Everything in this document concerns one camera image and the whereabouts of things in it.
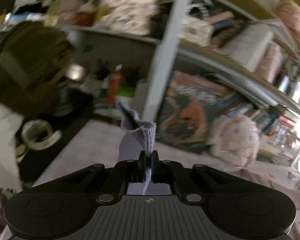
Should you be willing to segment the dark illustrated poster book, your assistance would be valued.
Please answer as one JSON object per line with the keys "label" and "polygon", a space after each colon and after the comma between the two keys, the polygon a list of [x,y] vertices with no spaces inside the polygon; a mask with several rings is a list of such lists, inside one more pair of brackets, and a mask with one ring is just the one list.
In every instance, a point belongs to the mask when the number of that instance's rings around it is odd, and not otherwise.
{"label": "dark illustrated poster book", "polygon": [[243,97],[213,76],[173,71],[157,116],[156,139],[202,154],[214,120]]}

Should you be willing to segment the purple and brown knit sweater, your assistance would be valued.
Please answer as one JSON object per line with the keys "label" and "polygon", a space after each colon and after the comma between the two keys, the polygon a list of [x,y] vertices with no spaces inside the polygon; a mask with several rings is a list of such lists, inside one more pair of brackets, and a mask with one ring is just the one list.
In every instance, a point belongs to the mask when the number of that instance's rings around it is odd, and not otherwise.
{"label": "purple and brown knit sweater", "polygon": [[152,121],[143,121],[138,113],[122,102],[116,102],[116,108],[122,113],[121,128],[125,132],[119,145],[118,161],[138,160],[144,161],[141,168],[142,182],[131,183],[128,194],[159,196],[170,195],[167,184],[152,182],[152,153],[155,143],[156,124]]}

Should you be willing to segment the pink plush bunny toy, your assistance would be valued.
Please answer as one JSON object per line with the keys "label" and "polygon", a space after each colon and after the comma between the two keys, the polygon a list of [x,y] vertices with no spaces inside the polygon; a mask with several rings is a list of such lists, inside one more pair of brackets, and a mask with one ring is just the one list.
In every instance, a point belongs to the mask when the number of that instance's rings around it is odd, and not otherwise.
{"label": "pink plush bunny toy", "polygon": [[256,123],[244,114],[222,115],[212,123],[206,144],[212,156],[246,168],[256,160],[260,136]]}

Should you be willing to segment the row of shelved books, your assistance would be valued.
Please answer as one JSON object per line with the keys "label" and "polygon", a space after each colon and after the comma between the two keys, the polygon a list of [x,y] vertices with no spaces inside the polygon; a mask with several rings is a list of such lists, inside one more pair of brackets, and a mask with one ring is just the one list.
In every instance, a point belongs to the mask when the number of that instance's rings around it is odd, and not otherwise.
{"label": "row of shelved books", "polygon": [[267,154],[293,158],[300,152],[300,137],[296,130],[298,119],[289,111],[279,107],[259,107],[240,96],[220,114],[244,114],[255,122],[261,137],[260,150]]}

